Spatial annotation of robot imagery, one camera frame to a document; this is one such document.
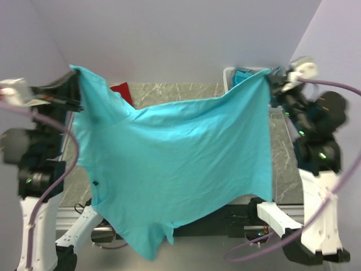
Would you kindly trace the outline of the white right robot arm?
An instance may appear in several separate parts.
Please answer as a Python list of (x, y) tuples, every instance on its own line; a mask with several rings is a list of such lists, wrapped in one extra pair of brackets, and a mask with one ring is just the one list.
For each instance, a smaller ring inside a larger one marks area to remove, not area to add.
[(281, 239), (301, 230), (299, 237), (283, 247), (289, 261), (308, 266), (349, 262), (350, 252), (338, 233), (338, 198), (332, 193), (341, 173), (341, 149), (333, 133), (346, 121), (347, 101), (334, 91), (310, 101), (302, 94), (304, 84), (287, 90), (285, 76), (266, 78), (271, 105), (283, 108), (300, 135), (293, 147), (302, 181), (304, 222), (260, 198), (251, 199), (248, 220), (253, 225), (264, 222)]

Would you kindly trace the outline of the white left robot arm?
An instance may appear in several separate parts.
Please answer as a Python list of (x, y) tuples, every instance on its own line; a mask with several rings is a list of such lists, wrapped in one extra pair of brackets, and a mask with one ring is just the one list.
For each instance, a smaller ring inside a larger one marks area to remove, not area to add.
[(77, 255), (98, 225), (108, 226), (113, 213), (86, 206), (60, 238), (56, 219), (63, 181), (74, 168), (62, 159), (63, 146), (74, 139), (69, 115), (80, 112), (80, 72), (70, 71), (45, 86), (22, 79), (1, 82), (1, 109), (29, 117), (33, 129), (11, 128), (1, 135), (3, 162), (18, 168), (18, 196), (23, 241), (18, 270), (75, 270)]

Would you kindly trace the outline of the light blue t-shirt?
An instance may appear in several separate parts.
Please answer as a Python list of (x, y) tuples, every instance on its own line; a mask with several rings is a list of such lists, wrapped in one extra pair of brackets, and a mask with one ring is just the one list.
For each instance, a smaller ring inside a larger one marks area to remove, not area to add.
[(92, 206), (129, 246), (156, 258), (174, 229), (242, 195), (272, 200), (269, 69), (220, 97), (137, 110), (83, 67), (73, 132)]

